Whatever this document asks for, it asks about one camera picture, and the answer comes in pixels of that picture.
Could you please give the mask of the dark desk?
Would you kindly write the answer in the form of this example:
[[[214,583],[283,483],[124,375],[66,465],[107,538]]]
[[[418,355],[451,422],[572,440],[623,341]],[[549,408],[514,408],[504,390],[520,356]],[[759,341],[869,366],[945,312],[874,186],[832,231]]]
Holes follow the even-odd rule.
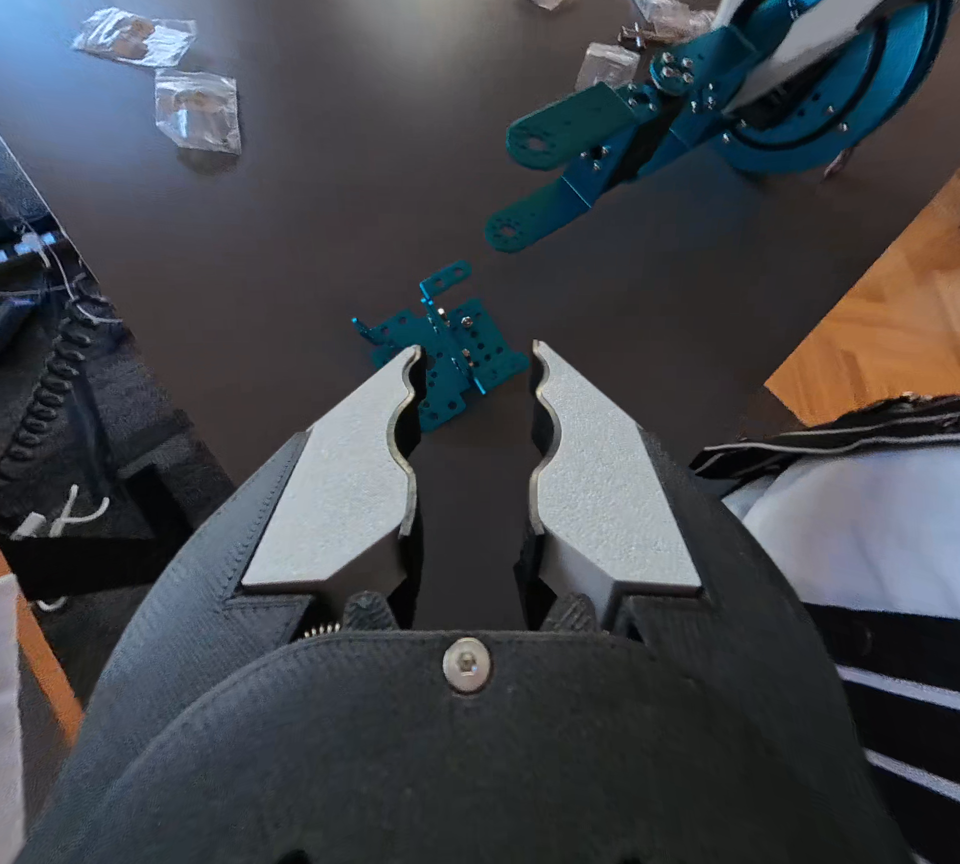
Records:
[[[695,8],[719,0],[683,0]],[[155,126],[157,69],[73,50],[117,7],[193,19],[176,66],[237,82],[242,154]],[[490,215],[551,179],[509,124],[570,92],[629,0],[2,0],[2,138],[236,484],[373,371],[352,325],[456,259],[510,345],[543,340],[680,463],[958,168],[958,15],[842,174],[753,179],[710,147],[515,255]]]

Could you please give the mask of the blue perforated metal bracket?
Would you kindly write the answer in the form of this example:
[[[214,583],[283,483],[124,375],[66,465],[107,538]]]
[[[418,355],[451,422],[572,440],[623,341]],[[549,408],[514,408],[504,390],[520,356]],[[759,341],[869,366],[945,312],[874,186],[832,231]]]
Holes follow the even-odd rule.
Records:
[[[418,406],[424,432],[435,430],[468,406],[468,393],[486,395],[527,371],[529,359],[512,349],[478,298],[446,310],[438,297],[472,275],[471,265],[456,260],[419,283],[421,313],[404,309],[367,325],[351,323],[373,349],[375,367],[384,367],[401,350],[420,346],[426,357],[426,394]]]

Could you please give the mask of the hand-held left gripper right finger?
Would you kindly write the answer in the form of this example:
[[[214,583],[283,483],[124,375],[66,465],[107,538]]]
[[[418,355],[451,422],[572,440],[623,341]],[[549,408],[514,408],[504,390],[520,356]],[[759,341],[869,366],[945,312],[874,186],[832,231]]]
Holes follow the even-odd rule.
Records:
[[[517,586],[529,628],[567,594],[598,623],[635,596],[696,599],[701,576],[641,426],[543,340],[532,345],[532,437]]]

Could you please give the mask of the blue toy robot arm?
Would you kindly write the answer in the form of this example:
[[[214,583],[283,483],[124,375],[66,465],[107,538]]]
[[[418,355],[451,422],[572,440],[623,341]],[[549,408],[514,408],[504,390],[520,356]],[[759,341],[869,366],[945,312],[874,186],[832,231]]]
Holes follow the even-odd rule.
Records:
[[[648,176],[705,143],[753,174],[831,175],[894,116],[929,75],[955,0],[906,6],[831,55],[732,113],[745,77],[821,0],[745,0],[730,25],[653,53],[644,83],[600,83],[515,121],[511,159],[560,168],[548,185],[486,223],[498,252],[520,252],[586,214],[608,191]]]

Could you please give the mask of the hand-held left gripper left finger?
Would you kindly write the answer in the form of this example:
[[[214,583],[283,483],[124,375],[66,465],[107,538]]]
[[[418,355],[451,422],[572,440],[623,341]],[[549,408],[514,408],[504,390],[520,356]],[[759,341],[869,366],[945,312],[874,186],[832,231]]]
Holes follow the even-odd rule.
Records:
[[[426,352],[403,348],[311,425],[241,579],[254,594],[308,594],[342,617],[376,592],[411,625],[423,574],[417,479]]]

